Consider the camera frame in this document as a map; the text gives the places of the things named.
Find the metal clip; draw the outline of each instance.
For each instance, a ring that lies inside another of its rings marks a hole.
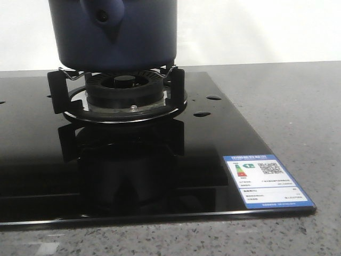
[[[167,72],[166,75],[163,75],[163,74],[161,74],[160,72],[157,72],[157,71],[155,71],[155,70],[149,70],[149,72],[152,72],[152,73],[154,73],[154,74],[156,74],[156,75],[158,75],[158,76],[160,76],[160,77],[162,77],[162,78],[166,78],[166,77],[172,72],[172,70],[173,70],[174,68],[177,68],[177,65],[173,65],[173,66],[169,69],[169,71]]]
[[[66,75],[67,79],[70,79],[71,81],[78,80],[78,79],[80,79],[82,76],[85,76],[86,74],[91,74],[91,72],[83,72],[83,73],[81,73],[81,74],[78,75],[78,76],[70,76],[70,75],[68,74],[68,72],[67,72],[65,69],[63,69],[62,67],[59,67],[58,70],[59,70],[59,71],[62,71],[62,72]]]

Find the screw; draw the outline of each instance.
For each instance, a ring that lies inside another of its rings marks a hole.
[[[132,112],[137,111],[137,105],[131,105],[130,109],[131,109]]]

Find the white wall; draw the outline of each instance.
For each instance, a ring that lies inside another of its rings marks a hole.
[[[176,63],[341,60],[340,0],[178,0]],[[0,70],[60,66],[47,0],[0,0]]]

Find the qr code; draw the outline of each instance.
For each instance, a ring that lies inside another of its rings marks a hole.
[[[282,169],[278,166],[277,163],[268,163],[268,164],[258,164],[258,166],[262,169],[264,174],[278,174],[283,173]]]

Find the energy efficiency label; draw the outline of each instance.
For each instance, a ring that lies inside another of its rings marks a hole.
[[[274,155],[224,156],[248,209],[313,206]]]

